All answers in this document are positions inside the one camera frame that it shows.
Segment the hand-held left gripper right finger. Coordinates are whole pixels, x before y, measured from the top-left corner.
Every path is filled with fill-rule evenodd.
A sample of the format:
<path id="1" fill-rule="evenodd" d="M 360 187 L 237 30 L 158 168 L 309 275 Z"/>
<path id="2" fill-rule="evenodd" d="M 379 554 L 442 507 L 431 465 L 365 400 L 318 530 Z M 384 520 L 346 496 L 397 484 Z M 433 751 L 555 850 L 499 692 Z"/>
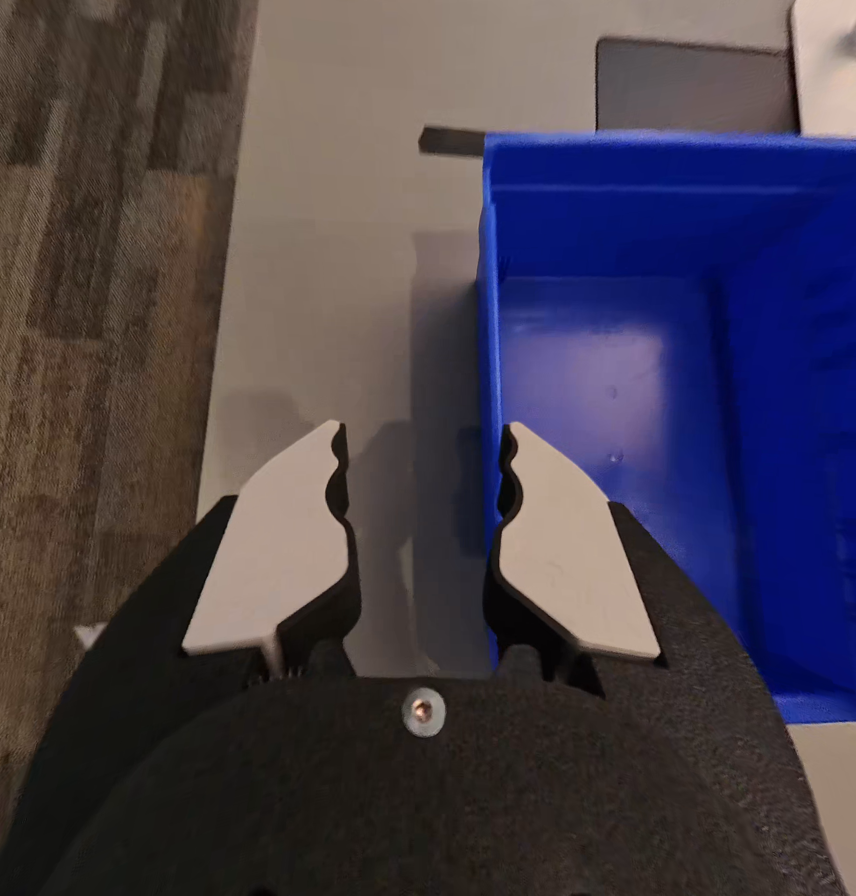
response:
<path id="1" fill-rule="evenodd" d="M 500 646 L 652 662 L 661 655 L 609 499 L 575 462 L 520 422 L 504 426 L 500 517 L 484 613 Z"/>

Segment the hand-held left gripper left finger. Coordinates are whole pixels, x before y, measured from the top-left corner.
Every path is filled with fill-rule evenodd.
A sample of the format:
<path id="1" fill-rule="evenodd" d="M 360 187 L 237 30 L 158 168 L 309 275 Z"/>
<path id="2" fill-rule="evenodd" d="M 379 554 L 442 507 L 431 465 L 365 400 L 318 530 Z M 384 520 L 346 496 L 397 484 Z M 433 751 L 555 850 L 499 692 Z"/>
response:
<path id="1" fill-rule="evenodd" d="M 184 635 L 188 655 L 309 658 L 351 632 L 362 595 L 347 470 L 345 425 L 329 420 L 248 480 Z"/>

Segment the blue plastic bin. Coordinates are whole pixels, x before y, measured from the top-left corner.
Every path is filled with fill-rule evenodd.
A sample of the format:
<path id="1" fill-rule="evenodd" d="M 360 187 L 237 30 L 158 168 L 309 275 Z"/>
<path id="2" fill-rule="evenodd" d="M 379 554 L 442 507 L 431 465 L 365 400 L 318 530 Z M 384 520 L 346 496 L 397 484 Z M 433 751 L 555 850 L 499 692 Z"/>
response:
<path id="1" fill-rule="evenodd" d="M 479 240 L 486 538 L 522 423 L 856 722 L 856 139 L 495 133 Z"/>

